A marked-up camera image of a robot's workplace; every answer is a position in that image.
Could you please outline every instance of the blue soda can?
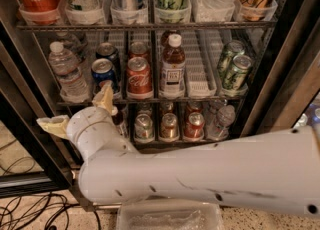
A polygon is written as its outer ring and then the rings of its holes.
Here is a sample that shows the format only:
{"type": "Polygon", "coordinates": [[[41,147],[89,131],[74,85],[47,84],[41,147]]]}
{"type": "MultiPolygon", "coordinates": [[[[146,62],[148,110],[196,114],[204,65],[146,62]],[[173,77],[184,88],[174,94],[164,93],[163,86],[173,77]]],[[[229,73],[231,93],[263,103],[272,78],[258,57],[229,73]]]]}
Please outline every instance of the blue soda can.
{"type": "Polygon", "coordinates": [[[119,92],[119,85],[116,77],[116,73],[113,70],[111,61],[106,58],[99,58],[92,63],[91,74],[96,84],[102,88],[107,82],[111,81],[113,93],[119,92]]]}
{"type": "Polygon", "coordinates": [[[96,49],[96,58],[106,58],[113,64],[118,82],[121,81],[119,50],[110,42],[101,43],[96,49]]]}

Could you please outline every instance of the speckled floor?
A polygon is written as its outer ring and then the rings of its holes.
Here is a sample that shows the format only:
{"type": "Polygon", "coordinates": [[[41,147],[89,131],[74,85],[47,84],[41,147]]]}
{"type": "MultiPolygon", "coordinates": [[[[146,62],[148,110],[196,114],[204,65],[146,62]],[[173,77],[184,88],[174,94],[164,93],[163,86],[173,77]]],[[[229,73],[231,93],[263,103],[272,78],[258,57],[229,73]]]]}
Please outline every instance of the speckled floor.
{"type": "MultiPolygon", "coordinates": [[[[64,195],[68,199],[68,203],[75,204],[77,201],[73,198],[69,191],[55,192],[57,195],[64,195]]],[[[42,196],[28,196],[23,197],[20,205],[14,210],[13,219],[19,219],[24,213],[28,211],[36,202],[41,199],[42,196]]],[[[0,207],[6,207],[7,204],[13,198],[7,198],[0,200],[0,207]]],[[[45,200],[37,204],[32,211],[36,211],[42,208],[45,204],[45,200]]],[[[43,230],[50,217],[55,214],[59,208],[61,208],[61,197],[53,197],[50,201],[51,206],[48,207],[37,219],[35,219],[30,225],[23,227],[25,230],[43,230]]],[[[13,210],[16,203],[12,203],[9,206],[10,210],[13,210]]],[[[0,220],[3,209],[0,208],[0,220]]],[[[116,229],[116,214],[110,214],[105,210],[97,211],[101,222],[101,229],[103,230],[115,230],[116,229]]],[[[310,219],[305,217],[288,216],[282,214],[270,214],[263,211],[243,209],[243,208],[223,208],[221,210],[224,228],[225,230],[318,230],[320,229],[320,220],[310,219]]],[[[80,207],[73,207],[68,209],[68,217],[65,213],[62,213],[54,222],[58,230],[94,230],[98,229],[98,223],[96,216],[93,212],[86,212],[80,207]]],[[[9,226],[9,215],[4,216],[2,219],[1,230],[7,229],[19,229],[19,226],[25,224],[31,217],[26,220],[18,222],[15,226],[14,221],[9,226]]]]}

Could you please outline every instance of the door glass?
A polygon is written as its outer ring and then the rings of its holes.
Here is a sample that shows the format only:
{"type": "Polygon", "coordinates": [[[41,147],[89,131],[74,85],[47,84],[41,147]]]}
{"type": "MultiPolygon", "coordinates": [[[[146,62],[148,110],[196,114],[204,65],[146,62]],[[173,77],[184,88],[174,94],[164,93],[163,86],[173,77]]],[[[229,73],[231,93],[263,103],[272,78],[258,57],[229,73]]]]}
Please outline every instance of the door glass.
{"type": "Polygon", "coordinates": [[[0,121],[0,176],[39,171],[43,169],[0,121]]]}
{"type": "Polygon", "coordinates": [[[320,124],[320,92],[308,105],[300,119],[294,125],[294,128],[306,125],[314,127],[316,124],[320,124]]]}

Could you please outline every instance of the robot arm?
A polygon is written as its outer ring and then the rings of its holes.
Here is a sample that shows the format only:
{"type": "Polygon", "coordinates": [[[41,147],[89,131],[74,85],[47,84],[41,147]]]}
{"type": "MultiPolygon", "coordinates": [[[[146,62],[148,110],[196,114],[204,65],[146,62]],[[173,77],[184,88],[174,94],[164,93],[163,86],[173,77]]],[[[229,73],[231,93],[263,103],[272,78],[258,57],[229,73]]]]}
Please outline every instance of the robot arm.
{"type": "Polygon", "coordinates": [[[67,127],[85,163],[79,187],[92,202],[181,198],[320,217],[320,150],[311,127],[159,154],[140,154],[104,109],[79,111],[67,127]]]}

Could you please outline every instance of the floor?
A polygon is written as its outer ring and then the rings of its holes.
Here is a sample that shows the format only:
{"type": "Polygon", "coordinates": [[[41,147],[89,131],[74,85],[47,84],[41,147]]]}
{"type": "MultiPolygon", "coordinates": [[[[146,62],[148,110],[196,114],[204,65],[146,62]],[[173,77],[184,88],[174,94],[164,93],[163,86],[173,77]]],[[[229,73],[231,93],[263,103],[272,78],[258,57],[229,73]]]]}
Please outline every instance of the floor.
{"type": "MultiPolygon", "coordinates": [[[[72,204],[77,204],[77,201],[68,190],[54,192],[46,209],[37,217],[35,212],[43,208],[48,201],[48,193],[40,194],[37,196],[22,197],[20,204],[16,207],[18,199],[7,198],[0,200],[0,229],[1,230],[94,230],[98,228],[97,217],[93,212],[86,212],[80,207],[71,207],[67,210],[68,216],[65,212],[60,214],[53,222],[52,225],[56,228],[45,228],[50,217],[59,212],[63,206],[68,207],[72,204]],[[12,211],[11,219],[8,211],[5,212],[3,208],[8,206],[8,210],[12,211]]],[[[243,209],[243,208],[223,208],[221,209],[222,219],[225,230],[318,230],[320,229],[320,219],[310,219],[304,217],[295,217],[282,214],[269,214],[263,211],[243,209]]],[[[117,215],[110,214],[106,210],[98,210],[97,215],[100,220],[101,228],[103,230],[116,230],[117,215]]]]}

